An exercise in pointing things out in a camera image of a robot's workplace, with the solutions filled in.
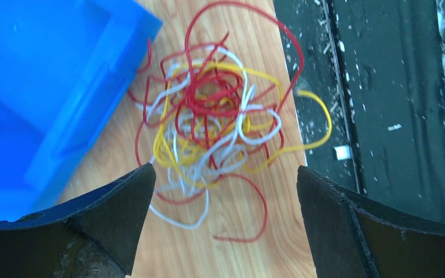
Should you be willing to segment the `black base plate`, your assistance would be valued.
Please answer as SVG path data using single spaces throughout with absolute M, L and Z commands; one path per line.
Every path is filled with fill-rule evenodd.
M 445 223 L 445 1 L 275 1 L 301 50 L 296 90 L 329 109 L 309 167 L 352 191 Z

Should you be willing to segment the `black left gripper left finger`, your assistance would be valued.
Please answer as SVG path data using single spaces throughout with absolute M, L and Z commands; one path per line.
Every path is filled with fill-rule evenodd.
M 0 221 L 0 277 L 125 277 L 154 192 L 149 163 L 14 222 Z

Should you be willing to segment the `blue plastic compartment bin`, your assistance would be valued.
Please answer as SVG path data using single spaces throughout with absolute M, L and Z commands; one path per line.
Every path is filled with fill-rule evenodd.
M 0 1 L 0 221 L 57 202 L 161 27 L 136 1 Z

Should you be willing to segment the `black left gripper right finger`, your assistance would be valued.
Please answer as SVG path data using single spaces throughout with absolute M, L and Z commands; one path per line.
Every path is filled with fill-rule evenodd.
M 318 277 L 445 277 L 445 224 L 300 166 L 297 193 Z

